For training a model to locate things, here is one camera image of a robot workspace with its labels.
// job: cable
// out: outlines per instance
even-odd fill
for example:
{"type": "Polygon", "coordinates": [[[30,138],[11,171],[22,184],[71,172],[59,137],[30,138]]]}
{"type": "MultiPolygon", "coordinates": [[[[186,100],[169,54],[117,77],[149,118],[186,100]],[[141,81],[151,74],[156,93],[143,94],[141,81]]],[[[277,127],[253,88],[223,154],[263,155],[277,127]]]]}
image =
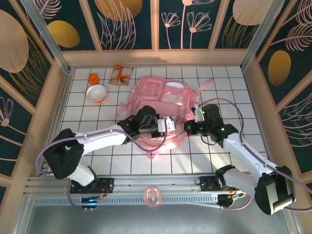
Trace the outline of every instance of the cable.
{"type": "Polygon", "coordinates": [[[198,178],[198,179],[196,179],[196,180],[194,180],[194,184],[195,184],[195,185],[200,185],[200,183],[196,183],[196,181],[198,181],[198,180],[200,181],[200,179],[199,179],[199,178],[198,178]]]}
{"type": "Polygon", "coordinates": [[[210,205],[210,204],[196,203],[196,202],[185,202],[185,204],[196,205],[196,206],[212,207],[212,208],[218,208],[218,209],[222,208],[221,206],[218,206],[218,205],[210,205]]]}
{"type": "Polygon", "coordinates": [[[207,145],[216,145],[216,143],[215,144],[210,144],[208,142],[205,142],[204,139],[203,139],[203,135],[200,136],[200,139],[202,140],[202,142],[204,142],[207,145]]]}
{"type": "Polygon", "coordinates": [[[72,199],[70,198],[70,187],[72,186],[72,181],[68,180],[68,184],[67,184],[67,197],[68,197],[68,201],[69,203],[76,208],[80,208],[83,209],[81,206],[76,205],[75,203],[73,203],[72,199]]]}
{"type": "Polygon", "coordinates": [[[89,134],[89,135],[86,135],[86,136],[74,136],[74,137],[69,137],[69,138],[64,138],[64,139],[60,139],[60,140],[56,140],[54,142],[52,142],[51,144],[45,146],[41,151],[40,153],[37,155],[37,158],[36,158],[36,162],[35,162],[35,167],[36,167],[36,170],[39,171],[40,173],[42,174],[50,174],[51,172],[44,172],[42,171],[40,168],[39,168],[39,160],[40,158],[43,156],[43,153],[48,150],[49,148],[51,148],[52,146],[54,145],[57,145],[57,144],[60,144],[62,142],[66,142],[66,141],[71,141],[71,140],[79,140],[79,139],[88,139],[88,138],[91,138],[91,137],[98,137],[98,136],[101,136],[101,135],[104,135],[104,134],[109,134],[109,133],[120,133],[120,134],[124,134],[126,135],[138,148],[140,148],[141,150],[143,151],[146,151],[146,152],[154,152],[158,149],[160,149],[160,147],[165,143],[166,139],[167,139],[167,134],[168,134],[168,129],[167,129],[167,125],[165,124],[165,136],[164,136],[164,139],[163,141],[161,142],[161,144],[159,146],[157,146],[156,148],[152,149],[152,150],[147,150],[147,149],[144,149],[143,147],[141,147],[128,133],[122,131],[122,130],[116,130],[116,129],[109,129],[109,130],[105,130],[105,131],[101,131],[101,132],[98,132],[98,133],[92,133],[92,134],[89,134]]]}
{"type": "Polygon", "coordinates": [[[239,211],[239,210],[242,210],[242,209],[246,208],[251,203],[252,199],[253,199],[253,197],[250,196],[248,202],[245,205],[241,206],[241,207],[237,207],[237,208],[223,207],[223,208],[226,209],[226,210],[239,211]]]}
{"type": "MultiPolygon", "coordinates": [[[[224,99],[224,98],[213,98],[211,100],[208,100],[208,101],[205,101],[203,102],[200,106],[210,102],[210,101],[213,101],[213,100],[223,100],[223,101],[226,101],[228,103],[230,103],[232,106],[235,107],[235,109],[237,109],[237,112],[241,118],[241,122],[242,122],[242,128],[239,132],[239,139],[240,139],[240,142],[242,143],[243,147],[252,155],[254,156],[259,162],[261,162],[264,166],[266,166],[267,168],[271,169],[272,171],[274,171],[275,173],[285,177],[286,179],[289,179],[290,181],[300,185],[301,187],[303,187],[306,191],[308,191],[310,194],[312,194],[312,189],[310,189],[308,186],[306,186],[305,184],[301,183],[300,181],[292,178],[291,176],[283,173],[283,172],[280,172],[279,170],[277,170],[276,168],[268,165],[265,163],[265,161],[263,161],[261,158],[259,158],[251,149],[248,148],[247,145],[244,144],[244,140],[243,140],[243,129],[244,129],[244,118],[243,118],[243,115],[242,115],[242,112],[240,111],[240,109],[231,101],[227,100],[227,99],[224,99]]],[[[284,209],[287,209],[287,210],[291,210],[291,211],[297,211],[297,212],[308,212],[308,211],[312,211],[312,206],[309,207],[309,208],[304,208],[304,209],[298,209],[298,208],[291,208],[291,207],[285,207],[284,209]]]]}

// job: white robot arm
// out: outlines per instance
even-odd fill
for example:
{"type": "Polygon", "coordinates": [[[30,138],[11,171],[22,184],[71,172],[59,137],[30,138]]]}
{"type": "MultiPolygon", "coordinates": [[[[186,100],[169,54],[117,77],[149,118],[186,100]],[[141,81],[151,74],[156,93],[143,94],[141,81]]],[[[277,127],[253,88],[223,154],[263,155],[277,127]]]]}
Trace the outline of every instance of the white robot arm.
{"type": "Polygon", "coordinates": [[[56,179],[70,178],[81,186],[96,182],[97,175],[90,167],[81,165],[81,158],[89,152],[112,145],[127,144],[137,139],[140,134],[152,134],[154,137],[175,130],[175,123],[170,117],[159,119],[159,115],[150,106],[144,106],[135,116],[118,122],[110,128],[88,133],[73,133],[65,129],[54,139],[64,139],[63,143],[49,148],[43,153],[56,179]],[[69,137],[77,140],[66,141],[69,137]]]}
{"type": "MultiPolygon", "coordinates": [[[[253,197],[260,209],[268,215],[295,202],[293,182],[260,163],[246,150],[243,144],[266,165],[290,176],[292,175],[291,171],[285,166],[279,168],[254,150],[247,142],[241,142],[238,130],[230,124],[223,123],[217,105],[207,105],[202,109],[196,106],[193,108],[193,112],[195,120],[184,123],[184,130],[187,134],[210,136],[212,141],[237,157],[252,174],[250,176],[242,173],[232,165],[224,166],[215,172],[215,183],[220,188],[230,186],[244,191],[253,197]]],[[[79,164],[82,156],[107,146],[126,144],[133,139],[136,140],[140,134],[152,134],[152,137],[164,136],[165,125],[168,131],[175,130],[175,124],[169,117],[159,119],[159,115],[152,107],[144,106],[137,115],[120,121],[108,129],[90,133],[73,133],[70,129],[65,129],[55,140],[85,137],[52,146],[43,155],[56,179],[68,177],[81,186],[96,186],[98,178],[94,171],[90,167],[79,164]]]]}
{"type": "Polygon", "coordinates": [[[210,136],[213,142],[232,153],[252,174],[250,176],[232,165],[226,165],[215,172],[216,181],[220,187],[231,186],[244,191],[253,197],[259,208],[268,215],[295,202],[293,182],[266,166],[269,165],[292,176],[289,168],[278,167],[263,157],[245,140],[241,142],[238,130],[230,124],[223,123],[217,105],[204,106],[202,113],[203,121],[191,120],[184,123],[184,130],[188,135],[210,136]],[[264,164],[248,152],[246,147],[264,164]]]}

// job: transparent pink backpack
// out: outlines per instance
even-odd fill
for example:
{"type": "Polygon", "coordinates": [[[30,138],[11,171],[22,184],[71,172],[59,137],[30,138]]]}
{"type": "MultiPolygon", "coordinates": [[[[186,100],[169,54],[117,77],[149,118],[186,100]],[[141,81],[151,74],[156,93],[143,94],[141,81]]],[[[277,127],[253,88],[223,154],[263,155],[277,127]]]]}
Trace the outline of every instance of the transparent pink backpack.
{"type": "MultiPolygon", "coordinates": [[[[179,146],[186,132],[183,130],[183,123],[195,118],[191,108],[198,103],[198,94],[213,79],[206,80],[196,90],[188,85],[160,77],[145,77],[140,79],[130,92],[127,103],[119,103],[121,106],[116,116],[125,110],[128,116],[136,115],[143,106],[151,106],[160,117],[171,117],[175,122],[176,130],[168,132],[167,139],[160,149],[146,153],[149,159],[153,159],[164,151],[179,146]]],[[[154,149],[161,144],[163,137],[152,138],[150,134],[141,134],[136,142],[144,149],[154,149]]]]}

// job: snack bag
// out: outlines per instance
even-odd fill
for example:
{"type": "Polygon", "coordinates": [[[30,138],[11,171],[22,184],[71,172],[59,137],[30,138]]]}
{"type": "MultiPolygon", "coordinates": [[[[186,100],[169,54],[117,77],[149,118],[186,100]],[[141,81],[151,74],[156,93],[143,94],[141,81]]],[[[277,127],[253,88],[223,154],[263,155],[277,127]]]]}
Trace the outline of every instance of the snack bag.
{"type": "Polygon", "coordinates": [[[108,83],[114,85],[129,85],[132,71],[133,68],[116,65],[113,67],[111,78],[108,83]]]}

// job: flower pattern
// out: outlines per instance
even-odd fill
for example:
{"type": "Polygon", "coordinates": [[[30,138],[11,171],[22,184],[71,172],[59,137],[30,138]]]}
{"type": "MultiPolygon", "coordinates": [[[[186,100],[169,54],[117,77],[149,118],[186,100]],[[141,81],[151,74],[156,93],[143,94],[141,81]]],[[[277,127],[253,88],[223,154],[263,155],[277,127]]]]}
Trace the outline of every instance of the flower pattern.
{"type": "Polygon", "coordinates": [[[187,14],[187,22],[189,24],[190,32],[202,32],[210,30],[212,25],[209,23],[209,12],[208,13],[197,13],[194,18],[194,12],[190,12],[187,14]]]}
{"type": "Polygon", "coordinates": [[[192,4],[197,4],[197,5],[200,5],[200,4],[207,4],[207,3],[211,3],[211,2],[214,2],[215,0],[182,0],[183,4],[185,6],[190,6],[192,4]]]}
{"type": "Polygon", "coordinates": [[[0,126],[9,126],[10,117],[13,110],[13,101],[7,99],[6,104],[3,97],[0,97],[0,126]]]}
{"type": "Polygon", "coordinates": [[[176,12],[175,13],[170,12],[168,13],[168,15],[166,12],[164,12],[161,14],[161,18],[166,28],[178,26],[181,24],[181,21],[178,20],[176,12]]]}
{"type": "MultiPolygon", "coordinates": [[[[182,3],[184,5],[183,7],[183,12],[182,12],[182,23],[181,23],[181,49],[183,49],[183,28],[184,28],[184,16],[185,16],[185,9],[187,6],[191,6],[191,5],[201,5],[201,4],[208,4],[208,3],[212,3],[214,2],[215,0],[182,0],[182,3]]],[[[191,32],[191,46],[190,48],[192,48],[192,32],[191,32]]]]}

